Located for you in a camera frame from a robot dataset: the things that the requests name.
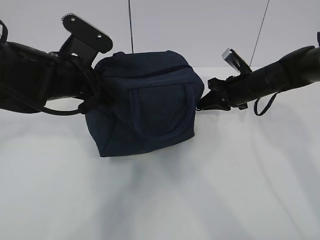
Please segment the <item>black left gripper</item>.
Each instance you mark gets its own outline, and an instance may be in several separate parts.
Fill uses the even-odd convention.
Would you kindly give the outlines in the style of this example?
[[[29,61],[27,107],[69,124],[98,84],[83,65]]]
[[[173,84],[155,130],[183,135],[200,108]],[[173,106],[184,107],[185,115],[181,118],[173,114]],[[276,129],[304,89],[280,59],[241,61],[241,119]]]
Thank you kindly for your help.
[[[104,88],[99,75],[91,67],[86,69],[83,74],[86,86],[80,93],[80,99],[83,100],[83,103],[78,106],[79,112],[85,115],[98,107],[99,104],[112,104],[113,98]]]

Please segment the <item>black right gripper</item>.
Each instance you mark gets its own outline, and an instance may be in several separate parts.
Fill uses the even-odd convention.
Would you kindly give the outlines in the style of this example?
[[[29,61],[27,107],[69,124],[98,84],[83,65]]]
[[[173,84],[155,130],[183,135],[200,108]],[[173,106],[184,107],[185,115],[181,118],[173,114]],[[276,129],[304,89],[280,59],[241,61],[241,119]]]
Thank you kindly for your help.
[[[231,108],[238,108],[239,110],[246,110],[248,108],[248,104],[234,104],[229,94],[227,93],[227,83],[233,83],[235,81],[239,82],[243,80],[244,76],[229,76],[226,80],[221,80],[216,77],[209,79],[207,81],[208,88],[210,92],[208,92],[205,96],[203,96],[196,105],[197,111],[208,111],[208,110],[221,110],[221,111],[230,111]]]

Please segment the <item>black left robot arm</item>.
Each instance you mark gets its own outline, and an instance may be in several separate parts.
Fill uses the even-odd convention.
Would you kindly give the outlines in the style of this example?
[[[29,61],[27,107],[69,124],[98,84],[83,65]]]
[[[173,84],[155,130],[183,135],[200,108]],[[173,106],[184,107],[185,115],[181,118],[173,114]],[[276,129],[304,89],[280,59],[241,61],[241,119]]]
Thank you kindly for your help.
[[[48,101],[75,98],[75,110],[54,110]],[[82,59],[64,52],[46,53],[19,43],[0,45],[0,108],[16,113],[56,116],[87,114],[111,100],[98,74]]]

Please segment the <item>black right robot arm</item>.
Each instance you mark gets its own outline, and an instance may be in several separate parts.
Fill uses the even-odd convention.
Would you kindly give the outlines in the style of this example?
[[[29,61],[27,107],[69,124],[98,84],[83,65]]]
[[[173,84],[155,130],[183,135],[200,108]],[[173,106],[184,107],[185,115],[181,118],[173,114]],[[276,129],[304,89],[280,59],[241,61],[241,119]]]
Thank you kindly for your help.
[[[197,104],[198,111],[222,110],[231,108],[245,110],[251,101],[271,95],[265,108],[258,112],[262,116],[270,108],[277,94],[305,87],[320,80],[320,49],[313,45],[297,49],[280,60],[257,70],[249,65],[233,50],[228,48],[222,58],[237,72],[225,80],[216,77],[208,80],[209,92]]]

